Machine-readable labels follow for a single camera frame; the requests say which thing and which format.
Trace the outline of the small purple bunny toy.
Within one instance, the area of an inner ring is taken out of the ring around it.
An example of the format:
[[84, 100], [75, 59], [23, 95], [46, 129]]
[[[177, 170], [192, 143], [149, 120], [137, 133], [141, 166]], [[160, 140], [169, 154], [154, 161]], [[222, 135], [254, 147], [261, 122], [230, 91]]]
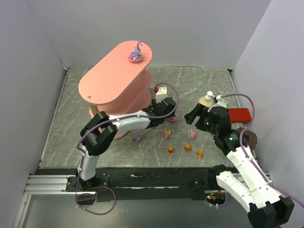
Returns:
[[139, 143], [141, 141], [141, 133], [137, 133], [134, 138], [133, 141], [136, 143]]

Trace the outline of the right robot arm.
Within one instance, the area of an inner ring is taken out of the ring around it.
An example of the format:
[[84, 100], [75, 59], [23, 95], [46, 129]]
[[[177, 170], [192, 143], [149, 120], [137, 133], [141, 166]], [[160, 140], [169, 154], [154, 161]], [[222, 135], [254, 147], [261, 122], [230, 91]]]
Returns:
[[222, 106], [206, 107], [197, 104], [184, 116], [187, 124], [192, 124], [198, 117], [195, 126], [198, 130], [210, 133], [218, 148], [233, 163], [243, 182], [240, 182], [224, 165], [209, 169], [209, 185], [217, 185], [227, 192], [245, 209], [249, 222], [254, 228], [276, 228], [289, 221], [294, 209], [290, 197], [284, 197], [271, 182], [262, 175], [248, 146], [241, 138], [240, 132], [231, 127], [228, 109]]

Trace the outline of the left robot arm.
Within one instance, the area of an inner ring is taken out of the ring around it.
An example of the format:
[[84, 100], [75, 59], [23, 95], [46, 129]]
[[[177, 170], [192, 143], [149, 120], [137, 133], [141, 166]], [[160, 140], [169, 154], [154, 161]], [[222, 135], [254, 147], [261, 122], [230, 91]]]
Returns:
[[92, 180], [96, 175], [99, 156], [107, 151], [116, 135], [163, 124], [167, 118], [175, 115], [178, 103], [166, 97], [159, 103], [152, 101], [150, 106], [131, 114], [115, 116], [107, 115], [104, 111], [97, 113], [80, 132], [81, 139], [76, 145], [82, 152], [76, 187], [79, 190], [93, 188]]

